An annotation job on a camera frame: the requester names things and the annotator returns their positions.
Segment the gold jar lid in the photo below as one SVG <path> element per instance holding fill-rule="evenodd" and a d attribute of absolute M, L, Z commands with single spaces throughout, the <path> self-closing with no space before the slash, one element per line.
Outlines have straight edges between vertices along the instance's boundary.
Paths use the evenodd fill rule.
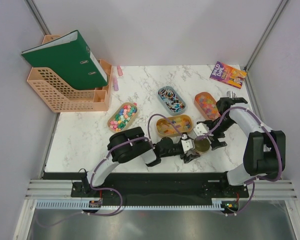
<path fill-rule="evenodd" d="M 193 142 L 194 142 L 194 150 L 198 154 L 206 153 L 211 147 L 209 140 L 206 138 L 201 140 L 195 139 Z"/>

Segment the tan tray of popsicle candies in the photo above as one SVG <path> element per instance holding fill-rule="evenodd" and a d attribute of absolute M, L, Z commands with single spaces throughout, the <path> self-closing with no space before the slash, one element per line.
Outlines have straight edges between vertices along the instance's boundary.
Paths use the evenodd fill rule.
<path fill-rule="evenodd" d="M 167 119 L 169 121 L 161 118 L 156 122 L 157 133 L 162 138 L 179 136 L 176 129 L 180 133 L 190 133 L 194 128 L 192 119 L 186 114 L 171 116 Z"/>

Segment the orange tray of gummies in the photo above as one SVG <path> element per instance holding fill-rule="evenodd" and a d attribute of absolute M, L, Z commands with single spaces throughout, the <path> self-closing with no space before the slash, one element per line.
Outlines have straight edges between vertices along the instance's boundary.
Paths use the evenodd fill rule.
<path fill-rule="evenodd" d="M 220 117 L 216 103 L 208 92 L 200 92 L 194 97 L 194 105 L 206 120 L 214 121 Z"/>

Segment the silver metal scoop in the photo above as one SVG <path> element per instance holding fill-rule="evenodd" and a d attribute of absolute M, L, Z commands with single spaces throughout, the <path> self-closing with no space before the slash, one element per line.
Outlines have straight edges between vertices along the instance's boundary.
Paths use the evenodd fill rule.
<path fill-rule="evenodd" d="M 233 92 L 233 91 L 227 91 L 227 92 L 226 92 L 226 96 L 227 96 L 228 98 L 231 98 L 231 99 L 237 97 L 236 93 Z"/>

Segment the grey tray of lollipops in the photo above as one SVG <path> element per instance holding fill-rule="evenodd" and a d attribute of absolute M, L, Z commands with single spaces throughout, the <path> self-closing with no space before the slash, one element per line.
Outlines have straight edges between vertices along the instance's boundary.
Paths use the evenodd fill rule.
<path fill-rule="evenodd" d="M 182 115 L 187 108 L 185 101 L 172 86 L 164 86 L 157 91 L 160 103 L 171 116 Z"/>

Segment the beige tray of star candies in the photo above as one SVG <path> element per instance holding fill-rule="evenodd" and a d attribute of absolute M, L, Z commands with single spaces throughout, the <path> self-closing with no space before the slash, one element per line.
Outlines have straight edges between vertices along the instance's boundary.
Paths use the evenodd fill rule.
<path fill-rule="evenodd" d="M 108 128 L 114 132 L 119 133 L 127 130 L 133 123 L 138 114 L 138 107 L 136 103 L 125 102 L 118 110 L 110 117 L 107 122 Z"/>

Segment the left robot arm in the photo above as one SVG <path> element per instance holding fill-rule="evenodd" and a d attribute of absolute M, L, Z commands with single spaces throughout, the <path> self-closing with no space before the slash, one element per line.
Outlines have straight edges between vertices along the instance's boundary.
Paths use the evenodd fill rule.
<path fill-rule="evenodd" d="M 152 143 L 141 127 L 112 135 L 107 150 L 107 155 L 81 178 L 82 191 L 89 197 L 99 193 L 100 186 L 118 165 L 137 157 L 142 158 L 148 167 L 160 164 L 167 157 L 179 156 L 185 164 L 200 157 L 195 151 L 194 140 L 187 133 L 182 133 L 177 143 L 170 137 L 163 137 L 159 142 Z"/>

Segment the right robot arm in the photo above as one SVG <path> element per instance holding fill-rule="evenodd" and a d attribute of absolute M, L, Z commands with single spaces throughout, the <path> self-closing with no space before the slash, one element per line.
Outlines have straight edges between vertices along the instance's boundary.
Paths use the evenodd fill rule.
<path fill-rule="evenodd" d="M 220 116 L 204 121 L 212 150 L 227 146 L 222 139 L 234 124 L 247 137 L 242 164 L 226 173 L 226 180 L 219 184 L 220 193 L 230 197 L 237 191 L 237 186 L 248 185 L 257 179 L 278 181 L 286 165 L 285 133 L 264 124 L 243 97 L 222 97 L 216 107 Z"/>

